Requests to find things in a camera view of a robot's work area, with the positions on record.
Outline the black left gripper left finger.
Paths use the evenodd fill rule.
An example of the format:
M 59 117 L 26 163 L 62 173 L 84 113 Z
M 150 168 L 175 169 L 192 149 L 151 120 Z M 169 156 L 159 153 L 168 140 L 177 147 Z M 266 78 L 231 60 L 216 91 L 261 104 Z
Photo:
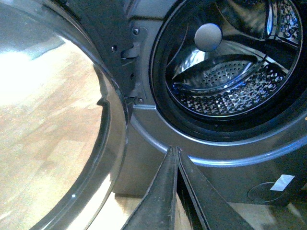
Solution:
M 177 149 L 170 147 L 141 202 L 123 230 L 173 230 L 177 193 Z

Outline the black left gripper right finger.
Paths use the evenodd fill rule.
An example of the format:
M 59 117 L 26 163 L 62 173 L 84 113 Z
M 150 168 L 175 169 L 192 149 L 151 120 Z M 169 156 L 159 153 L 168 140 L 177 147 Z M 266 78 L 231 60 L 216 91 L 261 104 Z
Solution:
M 193 230 L 251 230 L 244 220 L 217 192 L 199 168 L 180 148 L 177 194 Z

